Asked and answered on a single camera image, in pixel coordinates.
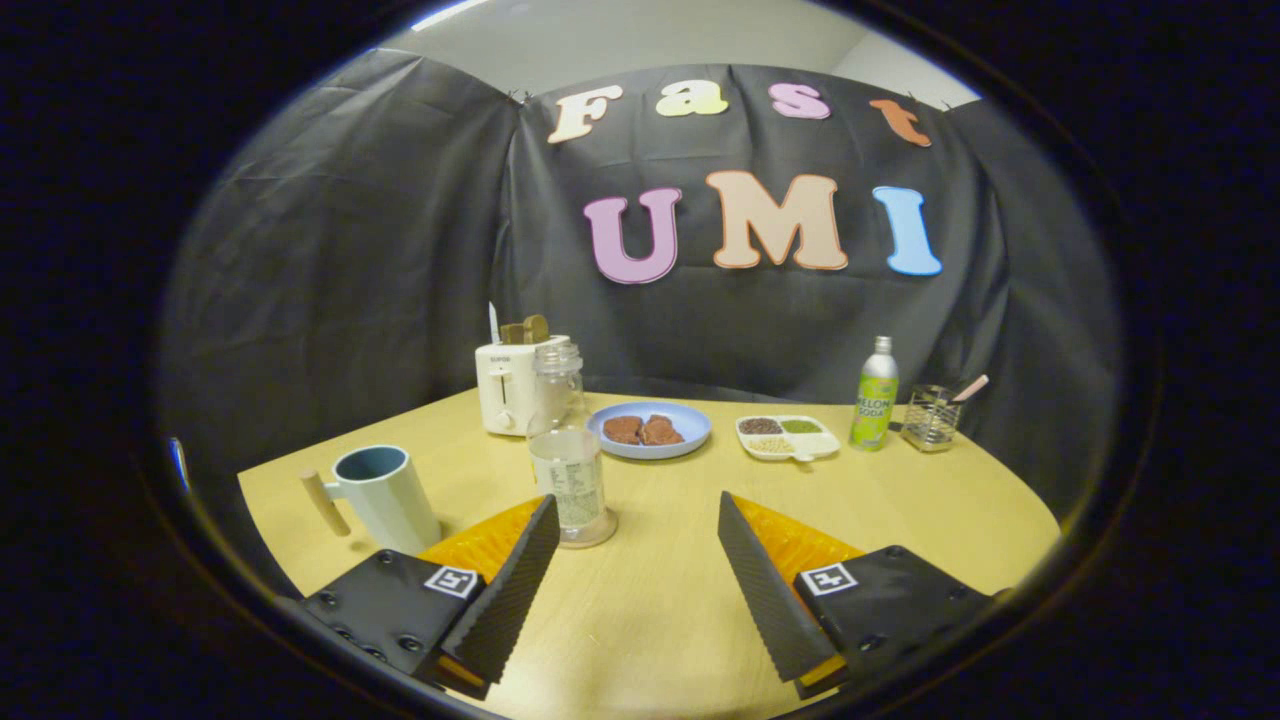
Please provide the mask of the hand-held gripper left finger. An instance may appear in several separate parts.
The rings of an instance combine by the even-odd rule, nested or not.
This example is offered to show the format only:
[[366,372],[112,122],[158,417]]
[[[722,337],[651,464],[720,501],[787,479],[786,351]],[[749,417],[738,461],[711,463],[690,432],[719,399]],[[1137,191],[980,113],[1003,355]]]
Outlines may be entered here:
[[559,533],[556,497],[541,495],[419,555],[379,550],[302,606],[415,680],[484,700],[503,678]]

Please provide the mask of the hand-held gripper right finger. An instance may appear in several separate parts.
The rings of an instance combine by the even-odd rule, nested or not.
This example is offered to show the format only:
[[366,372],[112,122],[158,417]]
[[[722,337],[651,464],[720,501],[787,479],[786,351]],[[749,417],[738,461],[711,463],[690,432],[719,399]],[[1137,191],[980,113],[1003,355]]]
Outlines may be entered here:
[[717,534],[774,670],[804,700],[924,659],[995,602],[901,544],[861,551],[730,492]]

